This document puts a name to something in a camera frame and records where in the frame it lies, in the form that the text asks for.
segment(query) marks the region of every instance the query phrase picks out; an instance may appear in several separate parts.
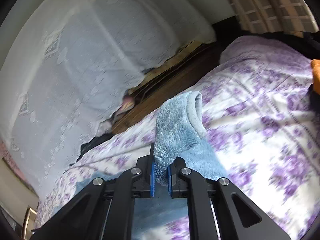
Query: black fabric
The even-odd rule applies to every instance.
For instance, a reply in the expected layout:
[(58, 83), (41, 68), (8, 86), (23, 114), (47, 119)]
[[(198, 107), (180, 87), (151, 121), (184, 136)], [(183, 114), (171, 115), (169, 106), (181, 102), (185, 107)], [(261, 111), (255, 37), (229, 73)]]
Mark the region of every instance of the black fabric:
[(320, 114), (320, 95), (313, 91), (313, 84), (309, 87), (310, 108)]
[(281, 41), (309, 59), (320, 59), (320, 32), (305, 32), (303, 38), (291, 34), (284, 34), (283, 32), (255, 34), (241, 30), (240, 24), (235, 16), (215, 23), (212, 26), (216, 31), (217, 41), (224, 45), (229, 45), (240, 36), (255, 35), (266, 39)]
[(1, 209), (0, 209), (0, 239), (20, 240), (20, 237), (10, 226), (7, 219), (3, 215)]
[(113, 136), (113, 133), (106, 133), (100, 137), (94, 137), (90, 142), (81, 145), (81, 154), (77, 161), (79, 161), (83, 157), (83, 155), (86, 154), (88, 151), (100, 145), (101, 143), (110, 140)]

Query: floral pattern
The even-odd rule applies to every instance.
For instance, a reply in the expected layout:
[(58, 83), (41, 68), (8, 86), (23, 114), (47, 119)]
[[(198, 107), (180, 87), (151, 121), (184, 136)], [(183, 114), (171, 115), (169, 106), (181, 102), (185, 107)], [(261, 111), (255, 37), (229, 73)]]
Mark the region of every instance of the floral pattern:
[(292, 154), (288, 145), (284, 145), (281, 150), (282, 162), (278, 162), (272, 168), (273, 173), (270, 183), (278, 189), (284, 190), (284, 201), (293, 196), (301, 184), (308, 181), (310, 165), (305, 160), (304, 151), (297, 148), (296, 154)]
[[(230, 180), (298, 240), (320, 210), (320, 120), (308, 105), (310, 60), (279, 41), (244, 36), (220, 63), (188, 89), (202, 93), (207, 139)], [(145, 154), (137, 149), (155, 139), (156, 114), (90, 150), (58, 178), (39, 205), (36, 226), (94, 172), (113, 176), (133, 167)], [(188, 218), (150, 231), (157, 239), (187, 240)]]
[(257, 164), (251, 161), (248, 165), (233, 167), (230, 171), (232, 182), (247, 195), (252, 193), (252, 175), (256, 172)]
[(280, 126), (276, 122), (276, 120), (274, 120), (270, 117), (267, 117), (267, 116), (260, 118), (260, 120), (264, 126), (262, 133), (265, 137), (269, 138), (269, 137), (273, 136), (274, 133), (278, 132)]

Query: purple floral bedspread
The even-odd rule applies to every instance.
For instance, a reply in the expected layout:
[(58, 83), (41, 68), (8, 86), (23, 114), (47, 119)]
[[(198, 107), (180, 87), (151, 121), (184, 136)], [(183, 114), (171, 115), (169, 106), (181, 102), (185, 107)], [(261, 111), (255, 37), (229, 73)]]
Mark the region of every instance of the purple floral bedspread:
[[(244, 36), (221, 54), (221, 65), (188, 90), (200, 91), (208, 140), (230, 179), (292, 240), (320, 210), (320, 120), (309, 109), (310, 60), (275, 40)], [(133, 167), (139, 149), (155, 139), (157, 111), (97, 146), (56, 181), (39, 206), (43, 225), (97, 171)], [(145, 233), (143, 239), (189, 239), (188, 218)]]

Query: silver bolt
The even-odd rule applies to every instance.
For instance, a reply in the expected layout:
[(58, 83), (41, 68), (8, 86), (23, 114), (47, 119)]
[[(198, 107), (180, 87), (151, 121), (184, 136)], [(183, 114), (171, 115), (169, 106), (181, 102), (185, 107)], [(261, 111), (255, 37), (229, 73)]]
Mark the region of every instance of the silver bolt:
[(183, 168), (181, 170), (181, 173), (184, 175), (189, 175), (191, 173), (191, 170), (189, 168)]
[(96, 185), (96, 186), (99, 186), (103, 183), (103, 180), (101, 178), (95, 178), (93, 180), (93, 184)]
[(140, 172), (141, 172), (141, 170), (140, 170), (139, 168), (137, 168), (137, 167), (134, 167), (134, 168), (131, 169), (131, 173), (132, 173), (132, 174), (137, 175), (137, 174), (139, 174)]
[(227, 178), (221, 178), (221, 179), (219, 179), (219, 182), (223, 186), (226, 186), (229, 184), (229, 180)]

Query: orange cloth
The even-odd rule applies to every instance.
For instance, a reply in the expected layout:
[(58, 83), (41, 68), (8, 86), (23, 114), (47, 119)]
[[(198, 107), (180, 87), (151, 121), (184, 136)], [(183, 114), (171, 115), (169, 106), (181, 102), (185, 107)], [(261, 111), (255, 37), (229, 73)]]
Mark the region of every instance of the orange cloth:
[(320, 95), (320, 60), (311, 60), (311, 68), (313, 75), (313, 91)]

